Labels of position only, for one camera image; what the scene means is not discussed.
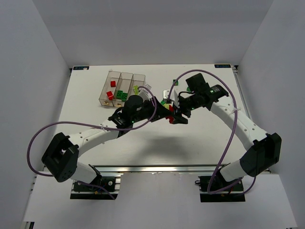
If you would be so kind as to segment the green 2x3 lego brick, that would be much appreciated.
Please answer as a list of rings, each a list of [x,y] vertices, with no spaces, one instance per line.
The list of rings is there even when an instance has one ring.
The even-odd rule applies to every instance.
[[[116,99],[121,99],[123,95],[123,91],[122,90],[118,90],[117,94],[116,94]]]

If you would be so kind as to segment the red lego bricks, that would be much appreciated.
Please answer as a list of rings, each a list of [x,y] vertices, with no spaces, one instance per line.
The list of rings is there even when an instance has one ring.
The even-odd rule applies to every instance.
[[[174,124],[175,118],[173,116],[167,116],[165,119],[168,120],[170,124]]]

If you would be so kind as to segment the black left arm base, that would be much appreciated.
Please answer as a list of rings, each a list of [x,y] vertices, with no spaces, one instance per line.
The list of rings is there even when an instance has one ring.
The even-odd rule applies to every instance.
[[[102,176],[97,184],[86,185],[74,181],[70,199],[78,200],[115,200],[119,194],[121,178],[119,176]]]

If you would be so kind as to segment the red rounded lego brick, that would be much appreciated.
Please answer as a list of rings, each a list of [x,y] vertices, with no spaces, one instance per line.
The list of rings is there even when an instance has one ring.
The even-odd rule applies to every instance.
[[[112,91],[108,91],[108,92],[106,92],[106,94],[107,94],[107,97],[109,100],[113,100],[114,95],[113,95]]]

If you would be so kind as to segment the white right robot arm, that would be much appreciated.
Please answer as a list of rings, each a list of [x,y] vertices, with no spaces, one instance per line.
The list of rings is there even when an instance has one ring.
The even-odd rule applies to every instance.
[[[223,161],[234,136],[243,144],[245,154],[223,167],[217,164],[211,182],[219,180],[229,184],[239,181],[244,176],[258,176],[279,161],[281,137],[277,133],[269,134],[257,126],[238,109],[235,96],[225,83],[209,86],[203,73],[204,71],[200,70],[198,74],[186,80],[191,96],[183,98],[170,88],[165,92],[164,99],[173,102],[176,113],[180,112],[187,117],[191,115],[192,110],[205,107],[231,129],[232,132],[220,162]]]

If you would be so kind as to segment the lime 2x3 lego brick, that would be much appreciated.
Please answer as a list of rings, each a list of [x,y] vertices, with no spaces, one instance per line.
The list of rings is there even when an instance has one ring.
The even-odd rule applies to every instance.
[[[139,89],[138,89],[138,86],[137,86],[137,85],[135,85],[135,86],[133,87],[133,91],[134,91],[134,94],[135,94],[135,95],[137,95],[137,94],[139,93]]]

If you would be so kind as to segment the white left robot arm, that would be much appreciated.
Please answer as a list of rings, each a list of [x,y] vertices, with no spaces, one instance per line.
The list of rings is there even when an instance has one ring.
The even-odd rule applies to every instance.
[[[153,102],[154,99],[143,100],[133,95],[99,127],[73,135],[56,134],[42,156],[43,164],[58,182],[74,179],[95,183],[101,178],[100,173],[93,166],[78,162],[78,158],[100,144],[123,136],[139,121],[154,122],[172,114],[160,102]]]

